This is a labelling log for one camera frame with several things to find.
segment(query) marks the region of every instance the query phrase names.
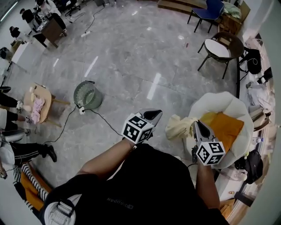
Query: white cushion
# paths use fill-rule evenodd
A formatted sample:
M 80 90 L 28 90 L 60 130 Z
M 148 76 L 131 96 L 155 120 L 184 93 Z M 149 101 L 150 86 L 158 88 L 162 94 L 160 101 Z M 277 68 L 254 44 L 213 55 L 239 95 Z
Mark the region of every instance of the white cushion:
M 245 104 L 226 91 L 218 94 L 207 93 L 203 95 L 192 105 L 188 117 L 196 117 L 200 119 L 208 112 L 223 112 L 225 115 L 244 122 L 244 126 L 235 139 L 230 151 L 226 153 L 225 157 L 218 165 L 214 166 L 218 169 L 229 167 L 248 151 L 248 147 L 252 139 L 254 124 Z M 194 147 L 194 143 L 194 139 L 186 139 L 186 148 L 190 154 L 191 148 Z
M 210 52 L 215 54 L 217 57 L 228 58 L 230 56 L 227 48 L 215 40 L 206 39 L 205 46 Z

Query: wooden step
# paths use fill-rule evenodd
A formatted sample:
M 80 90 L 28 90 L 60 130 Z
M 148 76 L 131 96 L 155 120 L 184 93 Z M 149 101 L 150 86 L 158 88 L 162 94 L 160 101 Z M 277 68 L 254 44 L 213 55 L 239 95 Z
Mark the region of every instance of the wooden step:
M 170 10 L 175 10 L 183 13 L 191 13 L 192 8 L 190 6 L 186 6 L 183 4 L 178 4 L 175 2 L 168 2 L 164 0 L 160 0 L 158 3 L 159 8 L 164 8 L 164 9 L 170 9 Z

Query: black t-shirt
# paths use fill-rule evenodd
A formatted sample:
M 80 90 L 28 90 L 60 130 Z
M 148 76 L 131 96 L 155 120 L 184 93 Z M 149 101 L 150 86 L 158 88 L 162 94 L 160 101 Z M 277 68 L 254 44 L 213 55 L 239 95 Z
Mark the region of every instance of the black t-shirt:
M 15 27 L 15 28 L 13 29 L 13 31 L 10 31 L 10 32 L 11 32 L 12 37 L 18 37 L 19 34 L 21 33 L 21 32 L 18 30 L 18 27 Z
M 228 224 L 218 209 L 208 209 L 197 195 L 188 168 L 180 160 L 147 144 L 133 150 L 111 180 L 82 174 L 55 188 L 45 201 L 41 221 L 48 204 L 75 194 L 82 194 L 75 207 L 76 225 L 169 219 Z
M 24 11 L 24 13 L 22 14 L 22 19 L 27 23 L 30 23 L 34 19 L 33 13 L 30 9 Z

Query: pink cloth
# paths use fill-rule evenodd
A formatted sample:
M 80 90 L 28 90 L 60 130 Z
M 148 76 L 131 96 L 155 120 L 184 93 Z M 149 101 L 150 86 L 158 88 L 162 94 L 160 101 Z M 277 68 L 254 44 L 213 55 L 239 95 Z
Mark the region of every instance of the pink cloth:
M 35 97 L 33 111 L 31 113 L 31 119 L 34 122 L 34 124 L 36 124 L 40 121 L 40 111 L 43 108 L 44 104 L 45 104 L 44 98 Z

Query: black pants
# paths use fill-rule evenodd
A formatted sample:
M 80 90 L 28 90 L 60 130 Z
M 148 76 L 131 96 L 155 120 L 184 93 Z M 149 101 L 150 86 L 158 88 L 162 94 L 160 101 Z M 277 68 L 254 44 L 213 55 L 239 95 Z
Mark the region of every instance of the black pants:
M 47 145 L 41 145 L 37 143 L 10 143 L 10 145 L 14 152 L 14 164 L 16 166 L 19 166 L 22 163 L 26 163 L 38 155 L 46 156 L 49 150 Z
M 16 108 L 18 101 L 0 92 L 0 105 Z
M 50 17 L 49 20 L 53 19 L 58 23 L 58 25 L 64 30 L 66 28 L 65 23 L 63 22 L 62 18 L 56 13 L 53 13 Z
M 5 131 L 17 130 L 18 126 L 12 122 L 12 121 L 17 121 L 17 120 L 18 120 L 18 115 L 16 113 L 7 111 L 7 122 L 6 122 Z

